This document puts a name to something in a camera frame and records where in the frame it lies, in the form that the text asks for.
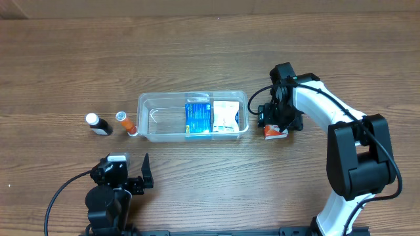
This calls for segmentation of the red medicine box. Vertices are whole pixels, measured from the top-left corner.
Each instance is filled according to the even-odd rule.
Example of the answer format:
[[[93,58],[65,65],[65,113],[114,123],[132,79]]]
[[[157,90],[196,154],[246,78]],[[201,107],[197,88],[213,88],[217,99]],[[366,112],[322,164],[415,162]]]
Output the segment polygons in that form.
[[[266,125],[264,127],[264,139],[265,140],[274,140],[280,138],[287,138],[288,137],[288,130],[285,129],[283,131],[277,125]]]

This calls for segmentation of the orange pill bottle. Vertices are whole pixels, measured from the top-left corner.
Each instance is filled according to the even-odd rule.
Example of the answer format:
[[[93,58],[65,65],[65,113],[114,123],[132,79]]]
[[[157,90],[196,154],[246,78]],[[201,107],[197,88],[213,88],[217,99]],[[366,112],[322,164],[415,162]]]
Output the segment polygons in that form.
[[[129,119],[124,111],[117,112],[115,118],[124,127],[129,136],[134,137],[138,135],[137,126]]]

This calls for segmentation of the dark bottle white cap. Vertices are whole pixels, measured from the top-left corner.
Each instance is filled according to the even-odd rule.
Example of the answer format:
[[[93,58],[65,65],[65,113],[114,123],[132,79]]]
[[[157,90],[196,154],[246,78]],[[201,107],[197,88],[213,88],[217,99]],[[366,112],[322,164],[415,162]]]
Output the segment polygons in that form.
[[[86,122],[89,124],[91,130],[101,136],[109,136],[112,134],[112,127],[105,121],[100,118],[95,113],[88,113],[85,116]]]

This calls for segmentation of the white medicine box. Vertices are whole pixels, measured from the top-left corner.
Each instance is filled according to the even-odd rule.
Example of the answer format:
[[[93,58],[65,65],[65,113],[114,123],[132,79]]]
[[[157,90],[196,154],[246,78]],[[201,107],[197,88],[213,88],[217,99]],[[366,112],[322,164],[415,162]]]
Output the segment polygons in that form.
[[[239,131],[239,102],[213,102],[213,132],[233,133]]]

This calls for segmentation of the clear plastic container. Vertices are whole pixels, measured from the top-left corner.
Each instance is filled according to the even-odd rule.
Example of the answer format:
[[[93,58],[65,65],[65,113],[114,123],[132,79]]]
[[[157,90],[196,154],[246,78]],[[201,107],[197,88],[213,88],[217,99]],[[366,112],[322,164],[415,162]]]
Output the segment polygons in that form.
[[[238,139],[249,128],[247,102],[240,90],[144,93],[137,132],[151,142]]]

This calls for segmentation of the blue medicine box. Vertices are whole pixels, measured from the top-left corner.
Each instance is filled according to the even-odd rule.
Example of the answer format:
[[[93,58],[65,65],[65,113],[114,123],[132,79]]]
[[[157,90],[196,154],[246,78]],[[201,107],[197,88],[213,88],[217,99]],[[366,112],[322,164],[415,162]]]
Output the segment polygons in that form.
[[[186,133],[210,133],[212,131],[211,104],[185,104]]]

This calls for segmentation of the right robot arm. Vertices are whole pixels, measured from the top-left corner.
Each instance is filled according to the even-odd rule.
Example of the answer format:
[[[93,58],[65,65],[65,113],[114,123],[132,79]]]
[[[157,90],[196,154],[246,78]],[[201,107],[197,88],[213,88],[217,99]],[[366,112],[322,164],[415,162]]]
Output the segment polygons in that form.
[[[330,93],[313,73],[296,75],[289,62],[270,71],[271,101],[256,111],[266,137],[303,129],[308,115],[327,134],[326,173],[332,192],[309,226],[281,227],[280,235],[369,235],[353,223],[367,203],[402,192],[387,120],[366,115]]]

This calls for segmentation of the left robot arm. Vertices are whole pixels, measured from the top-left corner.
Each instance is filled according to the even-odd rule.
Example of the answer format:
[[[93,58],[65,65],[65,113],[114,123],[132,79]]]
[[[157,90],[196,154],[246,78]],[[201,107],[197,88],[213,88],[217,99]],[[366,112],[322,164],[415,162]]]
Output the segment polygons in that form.
[[[144,156],[142,174],[129,177],[129,154],[110,153],[92,168],[90,177],[97,184],[86,198],[92,235],[139,235],[127,223],[131,200],[154,187],[149,155]]]

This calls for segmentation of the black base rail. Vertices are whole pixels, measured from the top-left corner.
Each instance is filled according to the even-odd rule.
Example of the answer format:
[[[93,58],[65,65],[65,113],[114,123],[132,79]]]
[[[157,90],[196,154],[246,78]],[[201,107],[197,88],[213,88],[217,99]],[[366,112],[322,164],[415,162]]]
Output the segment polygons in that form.
[[[281,227],[279,229],[248,229],[233,231],[137,231],[136,236],[313,236],[309,227]]]

